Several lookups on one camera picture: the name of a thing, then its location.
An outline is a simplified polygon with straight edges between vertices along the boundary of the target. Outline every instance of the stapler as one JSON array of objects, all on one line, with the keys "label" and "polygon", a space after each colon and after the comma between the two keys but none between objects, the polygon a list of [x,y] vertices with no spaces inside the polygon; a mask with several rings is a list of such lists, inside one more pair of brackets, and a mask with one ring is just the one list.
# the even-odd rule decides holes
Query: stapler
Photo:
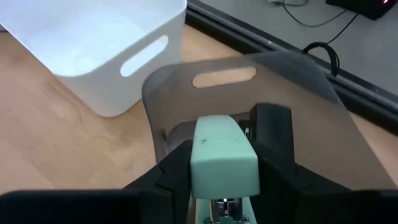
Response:
[{"label": "stapler", "polygon": [[[199,73],[242,67],[256,74],[193,86]],[[303,55],[171,65],[145,81],[142,97],[152,169],[119,190],[5,194],[0,223],[398,222],[396,186]]]}]

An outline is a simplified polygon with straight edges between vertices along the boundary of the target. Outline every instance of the white plastic bin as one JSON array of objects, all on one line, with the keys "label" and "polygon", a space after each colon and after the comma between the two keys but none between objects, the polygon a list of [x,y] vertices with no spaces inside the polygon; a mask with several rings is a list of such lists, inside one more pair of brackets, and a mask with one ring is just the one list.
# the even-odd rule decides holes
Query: white plastic bin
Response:
[{"label": "white plastic bin", "polygon": [[186,0],[0,0],[0,24],[101,116],[180,61]]}]

